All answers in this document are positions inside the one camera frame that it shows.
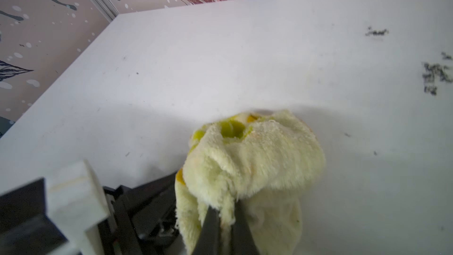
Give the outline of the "yellow green frog towel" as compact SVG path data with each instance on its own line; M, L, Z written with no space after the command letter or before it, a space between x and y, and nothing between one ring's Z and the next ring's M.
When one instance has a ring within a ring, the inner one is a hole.
M300 196L326 165L313 131L290 111L244 112L203 125L175 179L176 224L193 254L210 208L219 211L221 253L230 251L241 203L258 252L291 255L302 236Z

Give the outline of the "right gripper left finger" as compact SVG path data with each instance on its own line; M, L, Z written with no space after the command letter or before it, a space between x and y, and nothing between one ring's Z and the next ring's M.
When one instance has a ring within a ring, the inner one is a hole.
M192 255L221 254L221 219L219 211L209 207Z

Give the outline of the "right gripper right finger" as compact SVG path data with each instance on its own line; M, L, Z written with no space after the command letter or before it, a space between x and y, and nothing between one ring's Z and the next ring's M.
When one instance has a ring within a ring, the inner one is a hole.
M259 255L257 246L245 217L245 209L241 201L235 203L235 223L231 227L232 255Z

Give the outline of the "black digital watch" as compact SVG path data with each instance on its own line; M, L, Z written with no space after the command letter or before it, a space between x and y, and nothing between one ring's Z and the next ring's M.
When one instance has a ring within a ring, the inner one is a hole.
M158 221L157 226L151 233L151 241L154 246L167 248L178 236L179 230L176 227L176 218L172 216Z

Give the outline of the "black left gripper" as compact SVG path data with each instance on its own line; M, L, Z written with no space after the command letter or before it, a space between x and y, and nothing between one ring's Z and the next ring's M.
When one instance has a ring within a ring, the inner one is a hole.
M104 255L162 255L151 233L158 221L175 217L175 175L134 189L104 187L112 213L98 225ZM60 255L68 240L46 216L45 179L1 196L1 254Z

